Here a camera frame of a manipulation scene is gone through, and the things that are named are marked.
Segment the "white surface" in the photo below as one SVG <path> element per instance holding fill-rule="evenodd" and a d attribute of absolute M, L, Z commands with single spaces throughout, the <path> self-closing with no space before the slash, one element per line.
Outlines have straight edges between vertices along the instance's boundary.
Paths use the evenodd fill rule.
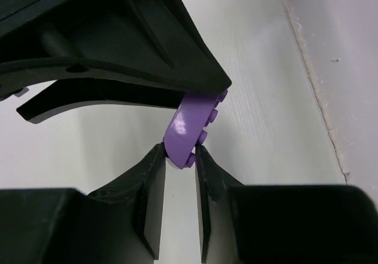
<path fill-rule="evenodd" d="M 342 183 L 282 0 L 183 0 L 233 80 L 206 142 L 245 184 Z M 0 104 L 0 188 L 85 193 L 137 163 L 163 137 L 171 110 L 91 106 L 40 125 Z M 168 168 L 160 263 L 200 263 L 194 170 Z"/>
<path fill-rule="evenodd" d="M 378 202 L 377 0 L 289 0 L 348 182 Z"/>

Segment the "purple lego brick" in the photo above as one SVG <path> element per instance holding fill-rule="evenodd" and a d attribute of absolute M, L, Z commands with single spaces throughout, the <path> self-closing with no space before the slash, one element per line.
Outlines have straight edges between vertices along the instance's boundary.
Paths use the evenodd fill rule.
<path fill-rule="evenodd" d="M 176 167 L 182 169 L 193 165 L 192 150 L 205 141 L 207 132 L 203 128 L 214 122 L 218 114 L 215 107 L 226 95 L 227 91 L 219 97 L 193 93 L 184 96 L 163 139 L 167 155 Z"/>

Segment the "black plastic housing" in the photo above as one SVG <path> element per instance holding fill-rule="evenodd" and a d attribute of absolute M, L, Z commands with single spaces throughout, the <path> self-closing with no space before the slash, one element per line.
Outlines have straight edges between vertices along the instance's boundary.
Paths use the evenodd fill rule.
<path fill-rule="evenodd" d="M 181 0 L 0 0 L 0 100 L 62 79 L 76 89 L 77 79 L 101 79 L 167 96 L 219 95 L 231 85 Z"/>
<path fill-rule="evenodd" d="M 378 263 L 378 214 L 346 185 L 243 185 L 196 149 L 206 264 Z"/>

